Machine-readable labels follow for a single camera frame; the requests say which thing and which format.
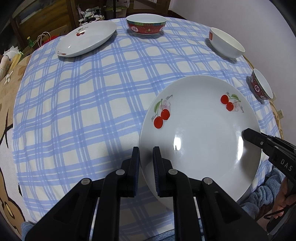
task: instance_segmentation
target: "plush toy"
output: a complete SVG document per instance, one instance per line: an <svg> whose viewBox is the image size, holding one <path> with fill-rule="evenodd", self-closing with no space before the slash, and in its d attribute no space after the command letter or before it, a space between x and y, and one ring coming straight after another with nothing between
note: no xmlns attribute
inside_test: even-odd
<svg viewBox="0 0 296 241"><path fill-rule="evenodd" d="M0 62L0 81L5 77L9 70L12 60L16 54L19 54L18 47L12 46L8 51L5 51Z"/></svg>

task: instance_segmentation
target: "red decorative bowl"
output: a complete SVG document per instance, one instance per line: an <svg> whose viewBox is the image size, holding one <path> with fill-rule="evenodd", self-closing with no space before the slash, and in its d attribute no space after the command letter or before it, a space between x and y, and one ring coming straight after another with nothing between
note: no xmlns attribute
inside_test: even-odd
<svg viewBox="0 0 296 241"><path fill-rule="evenodd" d="M254 92L259 96L262 100L269 100L273 98L272 90L258 69L253 69L251 74L251 85L254 89Z"/></svg>
<svg viewBox="0 0 296 241"><path fill-rule="evenodd" d="M157 34L166 24L165 17L149 13L130 15L126 21L129 28L138 34Z"/></svg>

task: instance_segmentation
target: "wall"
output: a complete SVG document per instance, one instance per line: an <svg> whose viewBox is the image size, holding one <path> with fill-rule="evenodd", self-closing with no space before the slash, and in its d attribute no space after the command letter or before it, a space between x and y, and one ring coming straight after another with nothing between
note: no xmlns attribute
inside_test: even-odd
<svg viewBox="0 0 296 241"><path fill-rule="evenodd" d="M275 92L285 139L296 145L296 38L269 0L171 0L170 10L236 38Z"/></svg>

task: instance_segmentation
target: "wall socket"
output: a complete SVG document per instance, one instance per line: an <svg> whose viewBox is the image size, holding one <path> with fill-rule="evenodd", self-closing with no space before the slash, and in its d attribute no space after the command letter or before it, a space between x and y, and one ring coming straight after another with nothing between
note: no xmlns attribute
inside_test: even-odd
<svg viewBox="0 0 296 241"><path fill-rule="evenodd" d="M278 110L278 115L280 119L284 118L284 114L282 110Z"/></svg>

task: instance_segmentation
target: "tablecloth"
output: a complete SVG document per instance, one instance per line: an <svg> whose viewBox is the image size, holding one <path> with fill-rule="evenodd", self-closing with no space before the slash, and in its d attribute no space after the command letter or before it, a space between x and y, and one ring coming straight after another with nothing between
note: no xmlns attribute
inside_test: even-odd
<svg viewBox="0 0 296 241"><path fill-rule="evenodd" d="M163 32L139 36L125 19L99 48L62 58L62 37L33 53L14 107L13 157L25 205L38 221L79 180L104 178L138 146L145 114L158 93L193 74L235 86L254 109L260 129L279 136L268 101L249 90L252 72L243 57L230 60L212 50L209 27L167 18ZM254 190L271 164L262 154ZM120 240L144 240L173 228L173 213L152 195L142 173L138 194L122 199Z"/></svg>

